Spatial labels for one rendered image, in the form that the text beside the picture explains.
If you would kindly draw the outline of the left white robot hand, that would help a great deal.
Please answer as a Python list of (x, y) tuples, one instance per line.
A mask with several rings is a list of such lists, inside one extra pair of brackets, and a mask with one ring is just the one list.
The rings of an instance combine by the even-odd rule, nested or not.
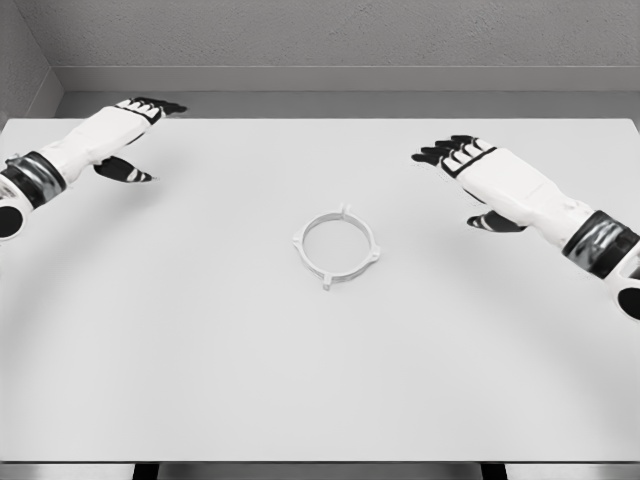
[(152, 175), (117, 153), (141, 138), (159, 120), (187, 110), (179, 103), (141, 96), (104, 107), (73, 131), (82, 148), (79, 164), (91, 166), (98, 175), (121, 183), (154, 181)]

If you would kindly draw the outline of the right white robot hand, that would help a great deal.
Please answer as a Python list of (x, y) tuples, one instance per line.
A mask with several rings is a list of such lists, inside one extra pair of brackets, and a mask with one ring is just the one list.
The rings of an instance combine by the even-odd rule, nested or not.
[(490, 232), (521, 232), (558, 206), (559, 188), (506, 148), (471, 135), (453, 135), (412, 155), (446, 173), (490, 210), (467, 220)]

